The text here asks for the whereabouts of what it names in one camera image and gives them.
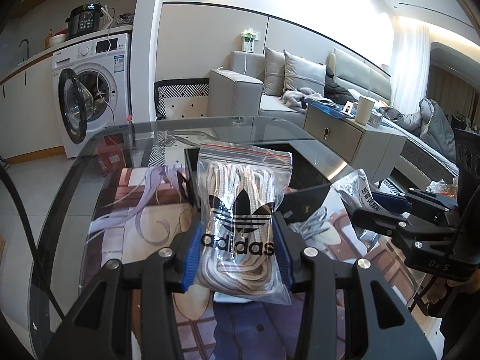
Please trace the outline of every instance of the faucet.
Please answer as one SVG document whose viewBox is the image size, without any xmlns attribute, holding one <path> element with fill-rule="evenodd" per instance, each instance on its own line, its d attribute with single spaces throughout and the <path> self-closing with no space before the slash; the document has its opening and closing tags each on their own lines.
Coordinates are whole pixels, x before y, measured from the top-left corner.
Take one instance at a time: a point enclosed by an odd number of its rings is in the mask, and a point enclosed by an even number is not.
<svg viewBox="0 0 480 360">
<path fill-rule="evenodd" d="M 23 39 L 18 47 L 21 47 L 23 42 L 27 42 L 27 59 L 30 57 L 30 42 L 28 42 L 28 39 Z"/>
</svg>

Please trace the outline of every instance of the white cup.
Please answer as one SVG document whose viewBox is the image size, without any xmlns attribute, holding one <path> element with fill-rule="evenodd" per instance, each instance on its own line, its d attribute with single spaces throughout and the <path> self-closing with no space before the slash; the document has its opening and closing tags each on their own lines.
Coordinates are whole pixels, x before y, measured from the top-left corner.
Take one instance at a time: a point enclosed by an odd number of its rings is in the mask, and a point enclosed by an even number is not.
<svg viewBox="0 0 480 360">
<path fill-rule="evenodd" d="M 355 121 L 358 124 L 366 126 L 371 112 L 374 109 L 375 101 L 360 96 L 358 99 L 357 114 L 355 115 Z"/>
</svg>

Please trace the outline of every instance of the small box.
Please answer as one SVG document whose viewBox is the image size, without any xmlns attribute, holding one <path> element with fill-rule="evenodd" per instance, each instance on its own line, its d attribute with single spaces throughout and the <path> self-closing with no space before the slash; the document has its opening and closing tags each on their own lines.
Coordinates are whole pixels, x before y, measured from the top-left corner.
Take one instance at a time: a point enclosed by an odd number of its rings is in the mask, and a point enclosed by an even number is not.
<svg viewBox="0 0 480 360">
<path fill-rule="evenodd" d="M 368 118 L 368 124 L 373 128 L 379 128 L 382 119 L 383 115 L 380 112 L 373 110 L 370 117 Z"/>
</svg>

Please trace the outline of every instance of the blue gripper pad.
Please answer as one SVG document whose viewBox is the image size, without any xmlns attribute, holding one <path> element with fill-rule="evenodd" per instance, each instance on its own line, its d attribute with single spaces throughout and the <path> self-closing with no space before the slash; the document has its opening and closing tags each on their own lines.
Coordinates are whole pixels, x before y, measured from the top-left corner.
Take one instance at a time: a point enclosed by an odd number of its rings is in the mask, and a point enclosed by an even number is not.
<svg viewBox="0 0 480 360">
<path fill-rule="evenodd" d="M 372 192 L 371 196 L 383 208 L 394 214 L 403 214 L 404 212 L 410 212 L 412 209 L 411 204 L 405 196 L 390 195 L 382 192 Z"/>
<path fill-rule="evenodd" d="M 274 215 L 272 215 L 272 228 L 275 257 L 277 258 L 278 268 L 280 269 L 280 276 L 282 277 L 283 284 L 291 290 L 293 286 L 292 259 L 287 249 L 285 239 L 280 231 L 280 225 Z"/>
<path fill-rule="evenodd" d="M 187 256 L 183 260 L 183 278 L 181 285 L 184 291 L 187 291 L 188 287 L 190 287 L 194 283 L 195 276 L 197 275 L 198 262 L 200 261 L 201 236 L 202 226 L 201 223 L 198 222 L 195 234 L 191 238 Z"/>
</svg>

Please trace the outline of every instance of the white curtain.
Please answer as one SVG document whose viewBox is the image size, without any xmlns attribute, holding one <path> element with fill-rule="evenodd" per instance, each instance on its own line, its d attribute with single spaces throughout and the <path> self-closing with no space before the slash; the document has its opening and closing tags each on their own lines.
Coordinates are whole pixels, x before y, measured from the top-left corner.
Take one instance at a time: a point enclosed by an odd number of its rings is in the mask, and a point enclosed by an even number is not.
<svg viewBox="0 0 480 360">
<path fill-rule="evenodd" d="M 404 114 L 416 112 L 427 94 L 430 49 L 428 24 L 395 18 L 391 105 Z"/>
</svg>

